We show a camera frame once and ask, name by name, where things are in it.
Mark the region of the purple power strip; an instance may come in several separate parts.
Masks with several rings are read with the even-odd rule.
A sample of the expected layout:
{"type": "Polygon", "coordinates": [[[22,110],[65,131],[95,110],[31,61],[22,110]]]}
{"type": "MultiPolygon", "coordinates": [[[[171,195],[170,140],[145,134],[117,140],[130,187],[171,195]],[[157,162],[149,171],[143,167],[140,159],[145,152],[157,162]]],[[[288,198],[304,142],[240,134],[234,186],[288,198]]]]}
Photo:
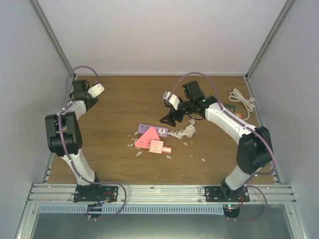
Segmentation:
{"type": "Polygon", "coordinates": [[[139,124],[138,133],[144,134],[149,130],[149,128],[153,128],[152,131],[155,131],[159,137],[167,137],[168,136],[168,128],[162,126],[155,126],[149,124],[139,124]]]}

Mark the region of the pink cube socket adapter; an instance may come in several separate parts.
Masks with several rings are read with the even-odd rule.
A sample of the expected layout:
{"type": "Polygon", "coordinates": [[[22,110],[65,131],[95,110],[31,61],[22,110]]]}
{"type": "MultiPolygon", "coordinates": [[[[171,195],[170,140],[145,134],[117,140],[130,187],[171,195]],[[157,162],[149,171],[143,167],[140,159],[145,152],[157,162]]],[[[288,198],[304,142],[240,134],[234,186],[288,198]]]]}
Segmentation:
{"type": "Polygon", "coordinates": [[[150,143],[150,152],[162,154],[163,141],[160,140],[151,140],[150,143]]]}

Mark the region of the pink triangular socket adapter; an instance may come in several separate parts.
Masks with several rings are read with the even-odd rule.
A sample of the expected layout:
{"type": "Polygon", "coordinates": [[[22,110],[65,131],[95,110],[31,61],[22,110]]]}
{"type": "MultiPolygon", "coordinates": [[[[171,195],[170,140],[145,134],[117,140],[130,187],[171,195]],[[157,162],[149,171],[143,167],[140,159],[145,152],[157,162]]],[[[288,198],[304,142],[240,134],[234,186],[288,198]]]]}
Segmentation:
{"type": "Polygon", "coordinates": [[[152,131],[153,128],[149,128],[136,142],[135,147],[149,149],[151,140],[160,140],[160,137],[155,131],[152,131]]]}

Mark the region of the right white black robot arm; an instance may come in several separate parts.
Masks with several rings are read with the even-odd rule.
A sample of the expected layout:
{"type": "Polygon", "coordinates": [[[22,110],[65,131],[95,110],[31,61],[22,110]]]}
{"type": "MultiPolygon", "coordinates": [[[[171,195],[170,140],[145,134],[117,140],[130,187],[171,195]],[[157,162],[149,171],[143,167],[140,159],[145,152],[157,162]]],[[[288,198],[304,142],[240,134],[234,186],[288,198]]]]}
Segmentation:
{"type": "Polygon", "coordinates": [[[226,132],[237,144],[236,167],[221,182],[221,197],[231,202],[239,189],[267,164],[274,161],[270,133],[265,127],[255,127],[232,114],[213,96],[205,96],[197,81],[184,84],[187,98],[183,101],[171,92],[165,92],[163,102],[170,109],[160,122],[176,126],[185,115],[197,114],[226,132]]]}

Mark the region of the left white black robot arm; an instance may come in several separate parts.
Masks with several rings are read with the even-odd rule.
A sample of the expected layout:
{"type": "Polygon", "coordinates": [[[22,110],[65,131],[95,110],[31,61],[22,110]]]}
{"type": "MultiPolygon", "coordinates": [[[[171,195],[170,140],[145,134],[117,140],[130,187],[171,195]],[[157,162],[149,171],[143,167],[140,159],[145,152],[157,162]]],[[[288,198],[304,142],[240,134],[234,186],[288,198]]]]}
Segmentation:
{"type": "Polygon", "coordinates": [[[96,82],[89,86],[86,80],[76,80],[72,86],[73,92],[68,95],[67,105],[59,113],[45,117],[47,145],[52,153],[68,164],[77,185],[88,186],[85,195],[91,201],[98,201],[103,189],[97,185],[98,177],[82,152],[83,140],[78,120],[98,102],[98,96],[105,88],[96,82]]]}

